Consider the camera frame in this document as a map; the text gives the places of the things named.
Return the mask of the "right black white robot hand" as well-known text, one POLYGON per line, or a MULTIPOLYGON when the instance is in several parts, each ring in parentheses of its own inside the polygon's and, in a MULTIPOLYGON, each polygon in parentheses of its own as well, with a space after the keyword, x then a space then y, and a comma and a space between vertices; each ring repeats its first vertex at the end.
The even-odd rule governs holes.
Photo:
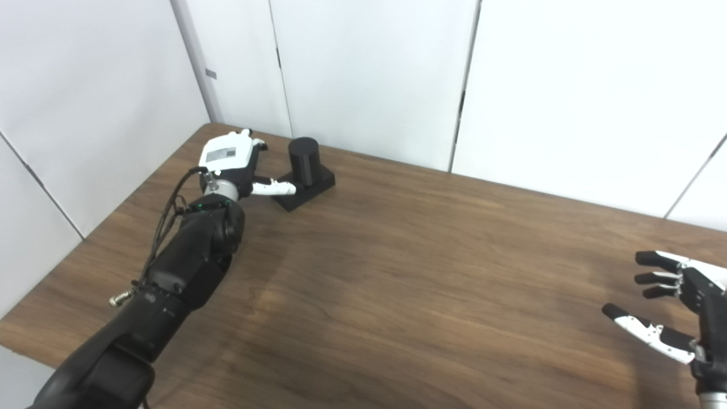
POLYGON ((702 404, 725 406, 725 268, 664 251, 638 251, 634 261, 657 271, 634 276, 646 285, 646 299, 673 297, 698 317, 699 335, 628 313, 613 303, 601 311, 613 323, 653 350, 687 365, 702 404))

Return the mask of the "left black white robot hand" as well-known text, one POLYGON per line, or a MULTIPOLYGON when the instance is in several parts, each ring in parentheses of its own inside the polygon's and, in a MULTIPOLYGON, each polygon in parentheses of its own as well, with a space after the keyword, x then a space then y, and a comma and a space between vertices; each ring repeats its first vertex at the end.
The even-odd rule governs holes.
POLYGON ((256 175, 264 140, 250 129, 232 131, 209 140, 198 166, 203 168, 200 188, 204 195, 217 194, 234 202, 249 196, 294 196, 302 192, 298 183, 256 175))

